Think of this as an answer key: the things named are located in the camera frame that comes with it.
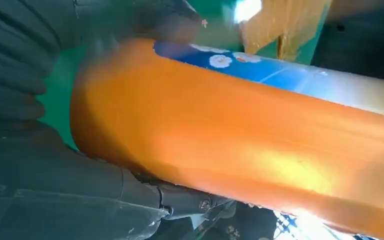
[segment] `orange tube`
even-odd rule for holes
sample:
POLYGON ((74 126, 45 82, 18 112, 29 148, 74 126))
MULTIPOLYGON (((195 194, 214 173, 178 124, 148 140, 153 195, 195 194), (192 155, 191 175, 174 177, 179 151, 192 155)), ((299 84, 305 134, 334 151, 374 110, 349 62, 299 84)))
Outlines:
POLYGON ((79 149, 384 239, 384 115, 164 58, 152 46, 137 39, 76 84, 79 149))

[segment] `yellow object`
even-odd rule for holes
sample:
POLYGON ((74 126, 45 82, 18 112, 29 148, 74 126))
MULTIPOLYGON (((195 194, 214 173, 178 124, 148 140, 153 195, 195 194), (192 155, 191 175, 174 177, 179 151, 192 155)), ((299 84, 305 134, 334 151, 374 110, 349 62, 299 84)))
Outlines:
POLYGON ((384 115, 158 56, 137 39, 74 87, 83 152, 384 240, 384 115))

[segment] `blue label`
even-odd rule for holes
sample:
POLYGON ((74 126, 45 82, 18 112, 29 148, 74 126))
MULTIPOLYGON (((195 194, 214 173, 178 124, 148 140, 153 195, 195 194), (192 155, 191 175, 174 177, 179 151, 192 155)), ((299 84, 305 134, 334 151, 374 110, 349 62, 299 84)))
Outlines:
POLYGON ((313 81, 315 71, 305 65, 195 44, 157 41, 154 50, 182 63, 313 97, 323 98, 329 90, 328 80, 313 81))

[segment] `white flower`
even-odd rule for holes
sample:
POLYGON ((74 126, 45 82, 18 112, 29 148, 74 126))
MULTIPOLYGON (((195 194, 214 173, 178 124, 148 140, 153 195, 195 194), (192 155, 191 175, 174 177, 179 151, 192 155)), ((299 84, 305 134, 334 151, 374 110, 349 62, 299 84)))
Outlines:
POLYGON ((225 55, 214 55, 209 58, 209 64, 219 69, 227 68, 231 63, 232 59, 225 55))
POLYGON ((244 63, 258 63, 262 60, 261 57, 255 56, 255 55, 249 55, 243 52, 234 52, 233 56, 236 58, 236 60, 244 63))
POLYGON ((202 51, 202 52, 212 52, 212 53, 215 53, 215 54, 224 54, 224 53, 228 53, 229 52, 228 50, 219 49, 219 48, 215 48, 215 47, 200 46, 200 45, 196 45, 196 44, 189 44, 189 45, 192 48, 198 49, 199 51, 202 51))

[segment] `machine part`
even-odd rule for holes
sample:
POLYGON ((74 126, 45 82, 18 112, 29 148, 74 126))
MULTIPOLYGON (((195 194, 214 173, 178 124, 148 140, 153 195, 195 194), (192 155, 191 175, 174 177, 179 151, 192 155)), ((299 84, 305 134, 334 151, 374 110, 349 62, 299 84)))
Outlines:
POLYGON ((208 193, 169 183, 159 184, 158 190, 161 194, 161 206, 169 211, 169 215, 164 217, 166 220, 205 214, 210 208, 222 203, 208 193))
POLYGON ((73 90, 80 149, 121 165, 128 153, 164 181, 384 238, 384 81, 210 47, 126 44, 73 90))
POLYGON ((210 201, 209 200, 202 200, 201 204, 199 205, 199 208, 202 210, 208 210, 210 208, 210 201))
POLYGON ((60 51, 101 34, 132 33, 128 24, 112 22, 102 31, 88 25, 102 16, 114 20, 125 9, 108 4, 124 1, 87 2, 0 1, 0 240, 143 240, 168 214, 156 186, 68 149, 37 121, 45 111, 35 96, 45 92, 41 79, 60 51))

